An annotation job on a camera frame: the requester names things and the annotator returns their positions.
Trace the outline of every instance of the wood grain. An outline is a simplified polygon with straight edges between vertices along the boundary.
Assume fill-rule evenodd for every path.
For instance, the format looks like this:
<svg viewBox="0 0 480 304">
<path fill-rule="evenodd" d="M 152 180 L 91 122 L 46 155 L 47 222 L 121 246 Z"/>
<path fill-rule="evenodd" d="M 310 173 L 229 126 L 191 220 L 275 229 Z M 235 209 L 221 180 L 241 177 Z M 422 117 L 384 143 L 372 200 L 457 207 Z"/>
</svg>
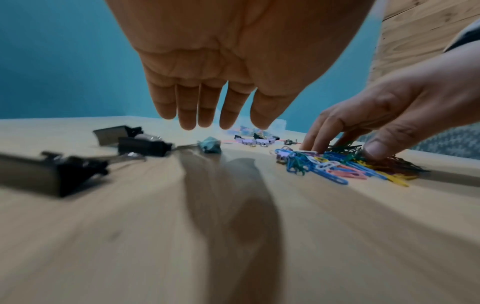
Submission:
<svg viewBox="0 0 480 304">
<path fill-rule="evenodd" d="M 176 123 L 0 121 L 0 146 L 106 155 L 91 130 L 119 124 L 179 144 L 231 138 Z M 478 303 L 480 161 L 401 156 L 433 172 L 410 188 L 340 186 L 225 143 L 118 164 L 65 200 L 0 188 L 0 303 Z"/>
<path fill-rule="evenodd" d="M 462 29 L 480 18 L 480 0 L 392 0 L 389 12 L 370 81 L 441 54 Z"/>
</svg>

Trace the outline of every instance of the table surface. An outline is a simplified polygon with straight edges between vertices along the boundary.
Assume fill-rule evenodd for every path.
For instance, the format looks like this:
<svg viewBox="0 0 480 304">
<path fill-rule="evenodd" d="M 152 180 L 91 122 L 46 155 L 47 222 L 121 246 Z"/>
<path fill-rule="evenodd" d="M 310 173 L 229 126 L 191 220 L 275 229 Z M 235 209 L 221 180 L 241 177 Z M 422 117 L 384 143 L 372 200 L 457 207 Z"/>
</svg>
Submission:
<svg viewBox="0 0 480 304">
<path fill-rule="evenodd" d="M 115 154 L 92 130 L 123 124 L 232 139 L 138 117 L 0 120 L 0 150 Z M 432 171 L 410 188 L 341 186 L 287 173 L 271 148 L 222 148 L 117 164 L 65 199 L 0 188 L 0 303 L 480 302 L 480 161 L 406 151 Z"/>
</svg>

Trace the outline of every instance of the sleeve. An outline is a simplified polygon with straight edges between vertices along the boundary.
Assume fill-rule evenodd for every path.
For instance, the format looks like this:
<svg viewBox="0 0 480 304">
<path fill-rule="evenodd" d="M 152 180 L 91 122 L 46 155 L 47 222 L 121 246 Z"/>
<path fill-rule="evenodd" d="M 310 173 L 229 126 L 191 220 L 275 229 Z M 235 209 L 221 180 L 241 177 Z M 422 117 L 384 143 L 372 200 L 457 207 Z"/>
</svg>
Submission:
<svg viewBox="0 0 480 304">
<path fill-rule="evenodd" d="M 445 48 L 445 52 L 474 41 L 480 41 L 480 19 L 461 31 L 449 46 Z"/>
</svg>

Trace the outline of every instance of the palm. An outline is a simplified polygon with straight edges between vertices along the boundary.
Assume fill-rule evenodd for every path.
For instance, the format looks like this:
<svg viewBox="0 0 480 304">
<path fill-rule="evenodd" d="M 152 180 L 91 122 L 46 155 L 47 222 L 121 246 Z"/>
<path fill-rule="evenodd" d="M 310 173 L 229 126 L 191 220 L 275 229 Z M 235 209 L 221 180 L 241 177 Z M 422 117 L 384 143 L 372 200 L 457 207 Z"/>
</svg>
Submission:
<svg viewBox="0 0 480 304">
<path fill-rule="evenodd" d="M 185 129 L 238 117 L 258 88 L 251 119 L 266 128 L 336 60 L 373 0 L 107 0 L 139 52 L 153 102 Z"/>
</svg>

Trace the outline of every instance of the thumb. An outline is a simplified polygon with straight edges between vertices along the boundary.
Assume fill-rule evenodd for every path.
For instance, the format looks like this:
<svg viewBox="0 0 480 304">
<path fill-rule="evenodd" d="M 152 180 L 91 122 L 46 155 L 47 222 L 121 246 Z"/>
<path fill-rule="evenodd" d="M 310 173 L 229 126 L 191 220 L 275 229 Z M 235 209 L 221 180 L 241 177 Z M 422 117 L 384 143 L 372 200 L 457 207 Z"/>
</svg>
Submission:
<svg viewBox="0 0 480 304">
<path fill-rule="evenodd" d="M 365 156 L 382 160 L 446 130 L 442 119 L 429 111 L 410 111 L 381 127 L 364 147 Z"/>
</svg>

